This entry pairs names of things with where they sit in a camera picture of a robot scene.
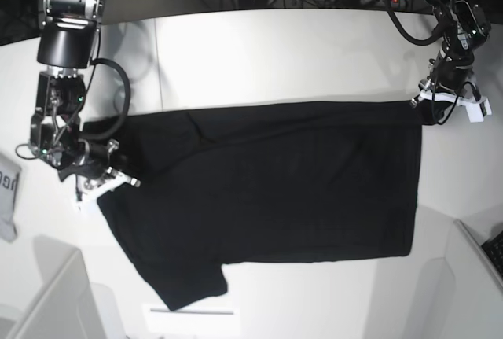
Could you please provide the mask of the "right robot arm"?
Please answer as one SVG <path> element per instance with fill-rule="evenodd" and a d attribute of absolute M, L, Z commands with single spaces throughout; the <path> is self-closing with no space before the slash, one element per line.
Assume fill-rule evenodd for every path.
<path fill-rule="evenodd" d="M 98 56 L 106 0 L 42 0 L 45 15 L 37 61 L 40 72 L 31 117 L 27 148 L 34 160 L 57 171 L 64 181 L 70 176 L 83 180 L 85 190 L 103 192 L 113 183 L 140 186 L 140 180 L 119 153 L 116 132 L 126 121 L 131 86 L 125 70 L 116 62 Z M 104 65 L 123 83 L 125 98 L 116 121 L 101 133 L 80 129 L 79 114 L 86 103 L 90 84 L 82 70 Z"/>

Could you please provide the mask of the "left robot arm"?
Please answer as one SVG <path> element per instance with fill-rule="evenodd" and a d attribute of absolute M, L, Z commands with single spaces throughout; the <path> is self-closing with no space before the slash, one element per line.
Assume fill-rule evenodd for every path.
<path fill-rule="evenodd" d="M 467 0 L 424 0 L 437 24 L 426 39 L 410 35 L 397 18 L 391 0 L 386 11 L 400 35 L 416 46 L 441 41 L 436 58 L 429 61 L 429 74 L 418 84 L 420 93 L 411 100 L 425 125 L 443 125 L 457 107 L 465 109 L 472 123 L 492 114 L 489 99 L 481 93 L 473 69 L 475 50 L 489 38 L 491 25 L 483 10 Z"/>

